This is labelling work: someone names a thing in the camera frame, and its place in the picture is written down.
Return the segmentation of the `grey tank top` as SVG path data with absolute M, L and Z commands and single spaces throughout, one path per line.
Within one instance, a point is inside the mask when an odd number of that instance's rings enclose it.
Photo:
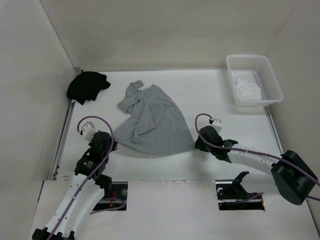
M 142 89 L 130 83 L 118 108 L 129 118 L 114 131 L 115 140 L 129 148 L 155 156 L 192 151 L 194 140 L 175 102 L 157 85 Z

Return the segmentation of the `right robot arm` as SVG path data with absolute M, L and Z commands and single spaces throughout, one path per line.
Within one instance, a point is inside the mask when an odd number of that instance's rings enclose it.
M 236 140 L 222 139 L 212 125 L 197 129 L 194 147 L 212 154 L 217 160 L 256 169 L 270 176 L 269 180 L 250 183 L 244 181 L 249 171 L 241 172 L 222 194 L 226 200 L 234 194 L 244 198 L 252 194 L 270 193 L 282 196 L 294 205 L 301 205 L 313 188 L 319 185 L 317 176 L 294 151 L 280 156 L 244 148 Z

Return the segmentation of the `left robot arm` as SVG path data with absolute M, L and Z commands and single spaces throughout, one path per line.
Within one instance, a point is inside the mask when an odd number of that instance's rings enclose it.
M 68 191 L 44 228 L 37 228 L 33 240 L 75 240 L 100 200 L 112 195 L 112 178 L 103 171 L 109 154 L 117 143 L 109 133 L 97 131 L 90 140 L 89 149 L 77 162 Z

